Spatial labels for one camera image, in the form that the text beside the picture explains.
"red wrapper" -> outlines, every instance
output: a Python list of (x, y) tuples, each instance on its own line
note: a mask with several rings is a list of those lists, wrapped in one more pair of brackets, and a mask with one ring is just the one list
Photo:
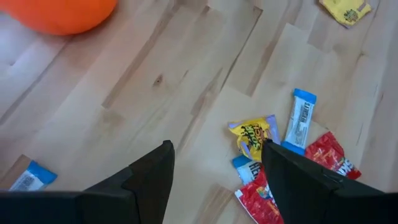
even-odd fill
[(331, 132), (307, 147), (305, 157), (349, 179), (355, 180), (361, 176), (361, 172), (345, 158), (344, 149)]
[(283, 224), (282, 216), (269, 191), (264, 167), (257, 178), (235, 192), (235, 195), (258, 224)]

